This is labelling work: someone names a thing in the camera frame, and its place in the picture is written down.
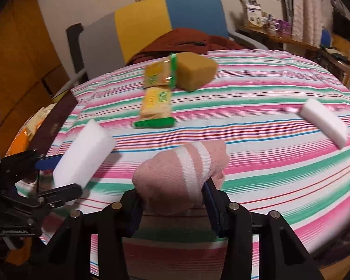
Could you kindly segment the cracker pack flat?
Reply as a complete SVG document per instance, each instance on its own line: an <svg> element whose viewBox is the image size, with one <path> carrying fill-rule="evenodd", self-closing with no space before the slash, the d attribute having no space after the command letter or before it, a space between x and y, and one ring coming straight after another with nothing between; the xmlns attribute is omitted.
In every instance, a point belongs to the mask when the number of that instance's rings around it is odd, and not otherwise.
<svg viewBox="0 0 350 280"><path fill-rule="evenodd" d="M169 87L158 86L145 89L140 115L135 128L170 128L175 125L171 108L172 92Z"/></svg>

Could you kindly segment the pink striped sock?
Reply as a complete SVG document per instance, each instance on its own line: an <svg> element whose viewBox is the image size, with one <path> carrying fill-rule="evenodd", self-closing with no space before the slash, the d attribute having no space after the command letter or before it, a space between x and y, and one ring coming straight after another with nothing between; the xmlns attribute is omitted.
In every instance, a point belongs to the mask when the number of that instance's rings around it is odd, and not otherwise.
<svg viewBox="0 0 350 280"><path fill-rule="evenodd" d="M228 164L224 140L186 143L142 162L132 182L147 212L172 215L202 205L202 187L208 179L222 187Z"/></svg>

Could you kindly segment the gold metal tin box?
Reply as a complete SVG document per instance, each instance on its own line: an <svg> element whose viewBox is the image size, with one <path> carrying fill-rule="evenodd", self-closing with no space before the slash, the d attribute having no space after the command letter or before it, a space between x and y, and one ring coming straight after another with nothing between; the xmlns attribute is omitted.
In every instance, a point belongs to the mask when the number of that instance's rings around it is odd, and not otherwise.
<svg viewBox="0 0 350 280"><path fill-rule="evenodd" d="M40 155L46 155L49 148L67 117L77 105L77 99L71 90L67 90L55 98L55 102L41 108L32 115L17 134L23 129L29 139L27 150L37 151Z"/></svg>

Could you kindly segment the grey yellow blue chair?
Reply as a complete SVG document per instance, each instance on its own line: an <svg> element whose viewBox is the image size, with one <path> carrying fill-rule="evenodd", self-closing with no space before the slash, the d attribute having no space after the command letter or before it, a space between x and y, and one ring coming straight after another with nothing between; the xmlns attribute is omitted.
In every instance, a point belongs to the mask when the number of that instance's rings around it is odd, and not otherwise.
<svg viewBox="0 0 350 280"><path fill-rule="evenodd" d="M95 78L122 68L144 47L176 28L228 37L249 49L265 49L264 44L228 30L221 0L145 0L120 8L83 28L79 42L84 69L62 91L84 75Z"/></svg>

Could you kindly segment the curtain right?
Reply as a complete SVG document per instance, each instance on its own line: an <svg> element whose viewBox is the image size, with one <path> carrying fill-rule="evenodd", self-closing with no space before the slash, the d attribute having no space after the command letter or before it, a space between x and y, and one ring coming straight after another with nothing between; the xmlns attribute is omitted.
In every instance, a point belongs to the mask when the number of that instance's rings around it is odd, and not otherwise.
<svg viewBox="0 0 350 280"><path fill-rule="evenodd" d="M312 46L322 37L322 0L283 0L291 36Z"/></svg>

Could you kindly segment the black rolled mat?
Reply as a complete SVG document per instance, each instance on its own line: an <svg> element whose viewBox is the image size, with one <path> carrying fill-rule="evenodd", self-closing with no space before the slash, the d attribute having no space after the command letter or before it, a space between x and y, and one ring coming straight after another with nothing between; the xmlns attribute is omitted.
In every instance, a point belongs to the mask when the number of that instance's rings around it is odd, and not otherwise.
<svg viewBox="0 0 350 280"><path fill-rule="evenodd" d="M80 49L80 34L84 30L82 24L76 23L66 28L67 41L75 73L84 69L83 57Z"/></svg>

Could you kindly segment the wooden wardrobe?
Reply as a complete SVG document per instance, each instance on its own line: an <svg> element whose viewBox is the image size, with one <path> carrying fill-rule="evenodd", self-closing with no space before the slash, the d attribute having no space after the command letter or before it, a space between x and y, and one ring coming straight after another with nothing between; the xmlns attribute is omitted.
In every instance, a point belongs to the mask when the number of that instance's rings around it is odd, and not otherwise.
<svg viewBox="0 0 350 280"><path fill-rule="evenodd" d="M26 120L68 82L38 0L9 0L0 13L0 155Z"/></svg>

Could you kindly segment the purple box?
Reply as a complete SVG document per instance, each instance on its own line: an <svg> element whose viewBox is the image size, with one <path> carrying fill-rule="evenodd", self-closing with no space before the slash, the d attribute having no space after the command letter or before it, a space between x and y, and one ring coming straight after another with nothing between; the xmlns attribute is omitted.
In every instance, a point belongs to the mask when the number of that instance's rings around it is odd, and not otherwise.
<svg viewBox="0 0 350 280"><path fill-rule="evenodd" d="M282 34L291 35L291 24L284 20L279 20L279 29L278 31Z"/></svg>

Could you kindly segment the wooden side desk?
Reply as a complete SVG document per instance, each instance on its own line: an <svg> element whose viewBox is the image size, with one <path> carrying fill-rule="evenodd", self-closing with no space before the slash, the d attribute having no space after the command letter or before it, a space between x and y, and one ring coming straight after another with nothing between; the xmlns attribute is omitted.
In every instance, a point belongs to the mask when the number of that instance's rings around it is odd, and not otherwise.
<svg viewBox="0 0 350 280"><path fill-rule="evenodd" d="M246 26L238 26L236 28L240 32L247 32L249 34L257 34L260 36L265 36L271 41L282 43L282 44L292 44L294 46L301 47L306 50L315 51L319 50L319 46L314 46L309 44L308 42L301 41L296 37L292 37L291 35L283 34L281 32L276 32L272 30L267 30L262 27L246 27Z"/></svg>

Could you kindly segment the white box with items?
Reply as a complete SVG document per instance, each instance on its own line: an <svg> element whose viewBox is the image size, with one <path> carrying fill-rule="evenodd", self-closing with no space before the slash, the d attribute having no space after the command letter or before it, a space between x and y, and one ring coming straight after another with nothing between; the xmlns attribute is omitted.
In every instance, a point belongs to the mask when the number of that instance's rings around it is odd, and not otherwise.
<svg viewBox="0 0 350 280"><path fill-rule="evenodd" d="M262 27L262 8L257 0L240 0L243 7L244 26Z"/></svg>

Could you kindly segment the orange white snack bag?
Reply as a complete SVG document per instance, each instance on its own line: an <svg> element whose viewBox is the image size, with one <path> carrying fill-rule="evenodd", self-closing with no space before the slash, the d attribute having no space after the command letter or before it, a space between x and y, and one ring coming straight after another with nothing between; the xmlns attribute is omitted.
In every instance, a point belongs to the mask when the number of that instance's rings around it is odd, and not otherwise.
<svg viewBox="0 0 350 280"><path fill-rule="evenodd" d="M10 156L14 154L18 154L27 150L29 145L29 139L26 133L26 129L23 128L13 139L11 145L5 156Z"/></svg>

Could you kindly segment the dark red jacket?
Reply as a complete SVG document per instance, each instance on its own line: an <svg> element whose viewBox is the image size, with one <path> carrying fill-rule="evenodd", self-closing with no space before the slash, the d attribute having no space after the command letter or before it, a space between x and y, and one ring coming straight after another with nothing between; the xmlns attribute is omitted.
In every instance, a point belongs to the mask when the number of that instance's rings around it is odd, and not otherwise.
<svg viewBox="0 0 350 280"><path fill-rule="evenodd" d="M191 28L176 28L161 35L152 43L137 52L126 63L126 66L144 61L164 58L170 54L191 52L207 54L209 51L230 49L246 49L242 44L237 44L228 37L209 35L205 32Z"/></svg>

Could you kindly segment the cracker pack upright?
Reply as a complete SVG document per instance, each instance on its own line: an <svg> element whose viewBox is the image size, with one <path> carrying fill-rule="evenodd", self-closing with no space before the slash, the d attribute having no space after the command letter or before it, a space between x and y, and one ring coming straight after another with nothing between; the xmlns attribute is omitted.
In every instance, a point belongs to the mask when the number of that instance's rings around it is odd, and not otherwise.
<svg viewBox="0 0 350 280"><path fill-rule="evenodd" d="M145 67L143 88L176 86L177 56L171 54L164 60L149 64Z"/></svg>

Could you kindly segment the white foam block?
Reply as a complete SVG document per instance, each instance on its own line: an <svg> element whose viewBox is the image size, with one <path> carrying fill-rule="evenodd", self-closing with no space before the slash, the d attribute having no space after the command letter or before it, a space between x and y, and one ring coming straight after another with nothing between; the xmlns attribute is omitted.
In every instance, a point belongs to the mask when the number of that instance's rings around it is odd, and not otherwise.
<svg viewBox="0 0 350 280"><path fill-rule="evenodd" d="M315 99L308 99L301 106L298 115L316 126L339 149L347 144L348 126L325 105Z"/></svg>
<svg viewBox="0 0 350 280"><path fill-rule="evenodd" d="M53 170L54 186L75 183L84 188L116 144L102 126L89 120Z"/></svg>

